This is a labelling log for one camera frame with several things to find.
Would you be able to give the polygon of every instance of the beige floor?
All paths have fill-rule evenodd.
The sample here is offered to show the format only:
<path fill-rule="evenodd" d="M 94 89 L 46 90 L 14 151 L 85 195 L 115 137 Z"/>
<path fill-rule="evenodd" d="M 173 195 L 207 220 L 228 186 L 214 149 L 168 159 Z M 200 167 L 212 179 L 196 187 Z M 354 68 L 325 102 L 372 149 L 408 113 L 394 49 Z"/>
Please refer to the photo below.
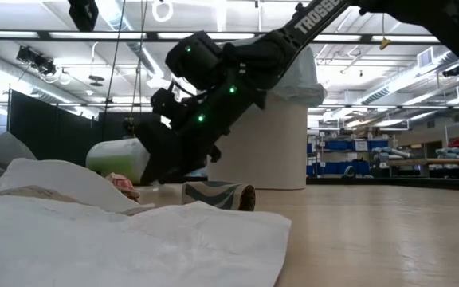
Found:
<path fill-rule="evenodd" d="M 142 199 L 177 204 L 179 190 Z M 459 286 L 459 191 L 310 186 L 258 191 L 256 209 L 292 219 L 277 287 Z"/>

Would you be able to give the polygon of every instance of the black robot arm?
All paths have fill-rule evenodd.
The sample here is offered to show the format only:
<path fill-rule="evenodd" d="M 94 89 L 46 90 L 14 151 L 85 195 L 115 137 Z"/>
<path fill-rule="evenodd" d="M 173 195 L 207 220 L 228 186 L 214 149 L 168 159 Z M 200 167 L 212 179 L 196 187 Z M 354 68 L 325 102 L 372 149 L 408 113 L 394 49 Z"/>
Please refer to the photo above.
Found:
<path fill-rule="evenodd" d="M 265 108 L 266 91 L 350 4 L 361 7 L 361 14 L 388 13 L 424 26 L 459 56 L 459 0 L 314 0 L 306 7 L 298 5 L 282 28 L 240 46 L 228 43 L 221 48 L 205 32 L 197 32 L 167 54 L 166 64 L 203 92 L 178 102 L 171 85 L 151 98 L 153 112 L 169 118 L 171 129 L 157 121 L 136 127 L 151 154 L 142 184 L 204 167 L 208 155 L 216 162 L 221 157 L 216 141 L 230 133 L 230 126 L 252 104 Z M 445 35 L 439 26 L 453 34 Z"/>

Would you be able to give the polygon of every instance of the yellow hanging object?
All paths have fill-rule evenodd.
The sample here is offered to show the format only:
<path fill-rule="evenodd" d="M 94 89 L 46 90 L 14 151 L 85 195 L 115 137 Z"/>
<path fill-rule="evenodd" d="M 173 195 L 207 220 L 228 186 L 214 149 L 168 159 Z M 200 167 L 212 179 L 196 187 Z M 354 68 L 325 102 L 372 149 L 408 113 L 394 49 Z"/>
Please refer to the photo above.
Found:
<path fill-rule="evenodd" d="M 383 38 L 382 43 L 380 43 L 380 50 L 384 50 L 390 44 L 390 40 Z"/>

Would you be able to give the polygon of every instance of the white pillar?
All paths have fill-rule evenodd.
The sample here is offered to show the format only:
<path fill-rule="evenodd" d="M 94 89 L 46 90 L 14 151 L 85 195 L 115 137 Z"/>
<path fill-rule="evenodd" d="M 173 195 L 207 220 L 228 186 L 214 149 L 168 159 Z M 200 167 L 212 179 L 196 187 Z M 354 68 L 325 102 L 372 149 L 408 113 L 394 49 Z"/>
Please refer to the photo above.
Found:
<path fill-rule="evenodd" d="M 268 96 L 265 111 L 253 106 L 217 142 L 222 157 L 208 164 L 208 179 L 260 189 L 305 188 L 307 114 L 306 107 Z"/>

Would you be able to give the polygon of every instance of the table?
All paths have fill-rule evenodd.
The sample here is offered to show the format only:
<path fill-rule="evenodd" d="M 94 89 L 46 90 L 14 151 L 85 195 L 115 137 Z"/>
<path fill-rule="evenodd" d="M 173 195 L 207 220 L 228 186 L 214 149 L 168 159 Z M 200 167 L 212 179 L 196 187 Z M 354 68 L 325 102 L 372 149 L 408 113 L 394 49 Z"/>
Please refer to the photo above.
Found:
<path fill-rule="evenodd" d="M 141 199 L 177 204 L 180 191 Z M 459 191 L 308 186 L 257 191 L 256 209 L 292 220 L 276 287 L 459 287 Z"/>
<path fill-rule="evenodd" d="M 430 177 L 430 164 L 457 164 L 459 159 L 395 159 L 390 160 L 387 165 L 390 167 L 397 166 L 421 166 L 421 176 Z M 390 169 L 390 176 L 393 176 L 392 168 Z"/>

